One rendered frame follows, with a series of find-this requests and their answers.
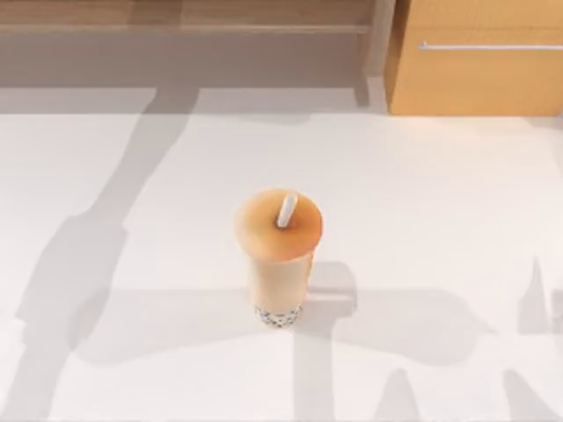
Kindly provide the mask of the orange bubble tea cup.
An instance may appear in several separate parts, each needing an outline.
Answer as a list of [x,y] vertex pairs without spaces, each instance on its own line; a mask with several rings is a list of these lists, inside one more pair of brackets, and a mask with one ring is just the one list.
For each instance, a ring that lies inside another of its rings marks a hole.
[[[298,203],[289,226],[279,229],[276,218],[289,192],[298,195]],[[323,216],[317,205],[296,191],[261,191],[238,210],[235,234],[249,262],[252,307],[263,324],[285,328],[298,319],[323,229]]]

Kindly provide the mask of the pale wooden cupboard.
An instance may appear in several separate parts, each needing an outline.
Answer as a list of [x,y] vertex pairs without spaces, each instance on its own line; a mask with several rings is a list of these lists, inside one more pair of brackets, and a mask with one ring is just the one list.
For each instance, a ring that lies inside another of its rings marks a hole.
[[384,67],[389,113],[556,116],[562,51],[428,51],[453,45],[563,45],[563,0],[396,0]]

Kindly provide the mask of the open wooden shelf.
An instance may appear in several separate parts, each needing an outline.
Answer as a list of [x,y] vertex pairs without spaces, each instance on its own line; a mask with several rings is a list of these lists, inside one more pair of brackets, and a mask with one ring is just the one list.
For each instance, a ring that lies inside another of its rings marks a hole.
[[395,0],[0,0],[4,88],[351,90],[369,101]]

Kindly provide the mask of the white drinking straw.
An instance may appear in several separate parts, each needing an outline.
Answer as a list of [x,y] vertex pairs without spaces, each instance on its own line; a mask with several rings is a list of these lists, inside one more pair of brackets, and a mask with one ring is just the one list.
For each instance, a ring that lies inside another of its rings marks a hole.
[[298,195],[293,192],[287,193],[281,203],[281,207],[276,218],[276,226],[285,229],[289,226],[290,220],[296,210]]

